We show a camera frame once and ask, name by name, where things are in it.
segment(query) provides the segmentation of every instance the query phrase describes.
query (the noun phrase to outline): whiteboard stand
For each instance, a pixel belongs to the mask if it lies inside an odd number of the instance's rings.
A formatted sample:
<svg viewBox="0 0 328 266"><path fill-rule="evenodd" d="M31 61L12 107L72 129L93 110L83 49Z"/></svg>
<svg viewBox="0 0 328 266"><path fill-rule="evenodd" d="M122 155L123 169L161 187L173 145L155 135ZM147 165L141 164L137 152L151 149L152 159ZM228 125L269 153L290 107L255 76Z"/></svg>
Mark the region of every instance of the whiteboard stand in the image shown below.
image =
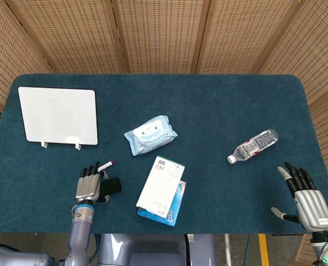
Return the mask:
<svg viewBox="0 0 328 266"><path fill-rule="evenodd" d="M93 90L19 87L26 139L48 143L98 144Z"/></svg>

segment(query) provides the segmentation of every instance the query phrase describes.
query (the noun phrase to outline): plastic water bottle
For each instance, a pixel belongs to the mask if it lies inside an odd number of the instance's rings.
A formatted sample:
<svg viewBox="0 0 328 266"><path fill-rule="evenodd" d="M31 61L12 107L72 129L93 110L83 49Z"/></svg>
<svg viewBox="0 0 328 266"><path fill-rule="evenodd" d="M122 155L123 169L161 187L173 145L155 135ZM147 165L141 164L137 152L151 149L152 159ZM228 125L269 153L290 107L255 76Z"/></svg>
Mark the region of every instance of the plastic water bottle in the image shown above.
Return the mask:
<svg viewBox="0 0 328 266"><path fill-rule="evenodd" d="M265 130L259 135L247 140L243 144L239 145L232 155L229 155L227 160L229 163L235 163L236 161L245 161L250 157L258 154L259 152L275 144L279 139L276 131L273 129Z"/></svg>

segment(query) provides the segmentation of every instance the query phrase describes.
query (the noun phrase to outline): blue ring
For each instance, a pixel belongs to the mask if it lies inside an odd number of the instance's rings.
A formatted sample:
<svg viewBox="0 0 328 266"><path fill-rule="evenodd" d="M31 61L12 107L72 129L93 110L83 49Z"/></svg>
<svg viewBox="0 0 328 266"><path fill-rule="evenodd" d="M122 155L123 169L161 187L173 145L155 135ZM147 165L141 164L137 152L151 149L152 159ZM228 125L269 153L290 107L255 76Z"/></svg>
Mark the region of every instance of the blue ring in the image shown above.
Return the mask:
<svg viewBox="0 0 328 266"><path fill-rule="evenodd" d="M95 208L92 205L89 205L89 204L81 204L81 205L78 205L75 209L78 209L80 207L91 208L91 209L93 209L93 211L95 211Z"/></svg>

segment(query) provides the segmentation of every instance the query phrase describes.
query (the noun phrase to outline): blue box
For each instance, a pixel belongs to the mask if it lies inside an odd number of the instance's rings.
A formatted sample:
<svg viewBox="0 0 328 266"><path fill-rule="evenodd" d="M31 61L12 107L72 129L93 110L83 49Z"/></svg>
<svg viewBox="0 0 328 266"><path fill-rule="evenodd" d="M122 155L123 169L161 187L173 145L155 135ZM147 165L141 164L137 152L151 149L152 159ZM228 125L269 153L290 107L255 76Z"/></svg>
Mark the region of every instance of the blue box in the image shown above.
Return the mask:
<svg viewBox="0 0 328 266"><path fill-rule="evenodd" d="M179 185L177 186L174 199L171 203L168 216L166 218L162 218L142 208L138 208L137 214L139 216L148 218L150 220L167 224L168 226L175 226L176 219L179 214L179 210L181 206L182 197L184 196L185 187L186 187L186 182L180 181Z"/></svg>

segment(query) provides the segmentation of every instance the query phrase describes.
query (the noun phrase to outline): bottle label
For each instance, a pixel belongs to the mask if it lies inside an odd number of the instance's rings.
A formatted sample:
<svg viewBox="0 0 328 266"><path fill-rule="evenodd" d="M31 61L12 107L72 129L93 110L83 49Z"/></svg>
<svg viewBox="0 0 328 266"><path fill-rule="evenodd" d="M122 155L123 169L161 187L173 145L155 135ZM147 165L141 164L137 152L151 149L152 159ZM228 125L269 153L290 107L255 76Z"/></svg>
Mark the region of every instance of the bottle label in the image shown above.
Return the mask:
<svg viewBox="0 0 328 266"><path fill-rule="evenodd" d="M251 156L254 156L260 152L259 146L255 140L247 140L245 143L243 143L243 145Z"/></svg>

